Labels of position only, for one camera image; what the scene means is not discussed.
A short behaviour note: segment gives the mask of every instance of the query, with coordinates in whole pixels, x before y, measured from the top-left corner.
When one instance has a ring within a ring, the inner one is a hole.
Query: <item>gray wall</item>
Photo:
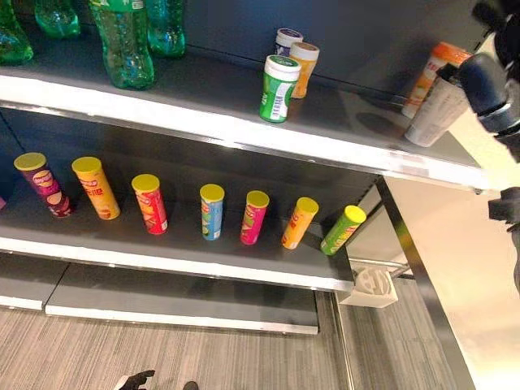
[[[228,209],[243,210],[245,195],[261,189],[271,197],[270,215],[288,217],[299,197],[320,204],[316,220],[334,219],[341,208],[357,204],[376,175],[257,154],[77,119],[1,109],[27,151],[47,157],[69,196],[83,191],[71,169],[75,158],[93,155],[105,167],[112,188],[133,197],[130,181],[140,173],[161,180],[162,195],[174,202],[198,203],[199,188],[221,184]],[[7,153],[12,167],[18,149]]]
[[[407,95],[431,48],[448,41],[473,50],[483,28],[471,18],[476,0],[188,0],[186,30],[192,50],[261,67],[279,27],[301,31],[322,50],[321,82],[349,83]],[[86,0],[73,0],[92,18]],[[31,14],[33,0],[15,0]]]

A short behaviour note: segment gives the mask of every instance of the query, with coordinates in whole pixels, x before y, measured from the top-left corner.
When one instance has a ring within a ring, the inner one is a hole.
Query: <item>pink chip can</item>
[[[267,205],[269,205],[269,197],[266,193],[257,190],[247,193],[242,230],[240,231],[242,244],[253,245],[257,242]]]

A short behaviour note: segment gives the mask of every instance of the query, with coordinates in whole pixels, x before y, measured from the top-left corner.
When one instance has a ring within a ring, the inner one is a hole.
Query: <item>white shelf edge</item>
[[[430,180],[470,189],[490,188],[487,174],[481,168],[295,132],[267,122],[254,123],[230,115],[23,77],[0,76],[0,85],[0,101],[33,106],[34,112],[56,115],[53,110],[70,111],[165,128],[211,139],[230,148],[272,150],[282,155],[304,156],[312,163],[321,160],[354,169],[362,167],[385,176]]]
[[[313,290],[350,291],[353,283],[319,276],[292,274],[227,266],[216,262],[193,262],[189,260],[163,258],[136,253],[115,252],[71,245],[57,245],[15,238],[0,237],[0,248],[19,254],[34,254],[62,260],[81,261],[108,267],[131,267],[149,271],[179,272],[206,277],[252,280],[263,283],[292,285]]]
[[[9,308],[43,310],[43,302],[33,299],[5,297],[0,295],[0,306],[7,306]]]
[[[225,319],[213,317],[189,317],[183,315],[135,313],[130,311],[85,309],[47,305],[45,313],[48,315],[64,315],[89,319],[105,319],[129,321],[134,323],[169,323],[175,325],[194,325],[199,327],[224,327],[230,329],[245,329],[251,331],[268,331],[282,333],[298,333],[317,335],[318,327],[293,325],[287,323],[264,323],[239,319]]]

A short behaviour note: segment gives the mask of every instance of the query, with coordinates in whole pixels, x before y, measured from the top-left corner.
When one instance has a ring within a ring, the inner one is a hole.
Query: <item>shoe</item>
[[[182,390],[198,390],[198,384],[193,381],[187,382]]]

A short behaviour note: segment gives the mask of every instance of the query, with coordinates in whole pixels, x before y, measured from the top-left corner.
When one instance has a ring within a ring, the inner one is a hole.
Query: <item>bottle cap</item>
[[[200,194],[207,202],[220,202],[224,199],[224,188],[217,184],[206,184],[201,187]]]
[[[365,211],[357,206],[346,206],[344,208],[344,216],[354,223],[363,223],[366,221]]]
[[[72,170],[76,173],[92,173],[101,169],[101,160],[95,157],[80,157],[72,162]]]
[[[132,187],[136,191],[151,193],[159,189],[159,179],[157,176],[143,173],[142,175],[137,175],[132,179]]]
[[[464,49],[446,42],[439,43],[433,48],[431,53],[456,67],[460,67],[464,61],[471,57],[471,54],[464,51]]]
[[[312,215],[315,215],[319,210],[318,203],[314,199],[311,199],[310,197],[301,197],[296,202],[296,206],[301,211],[310,213]]]
[[[296,59],[303,59],[305,61],[316,61],[319,56],[318,47],[307,42],[295,42],[291,46],[289,54]]]
[[[248,205],[257,207],[258,209],[262,209],[269,205],[269,196],[258,190],[249,191],[247,193],[247,197],[245,199]]]
[[[18,156],[15,160],[15,168],[19,171],[34,171],[43,167],[46,162],[46,156],[41,153],[31,152]]]
[[[294,42],[303,41],[303,34],[290,28],[279,28],[276,32],[276,43],[281,46],[291,47]]]
[[[266,59],[265,73],[282,81],[297,81],[300,77],[301,65],[283,55],[269,55]]]

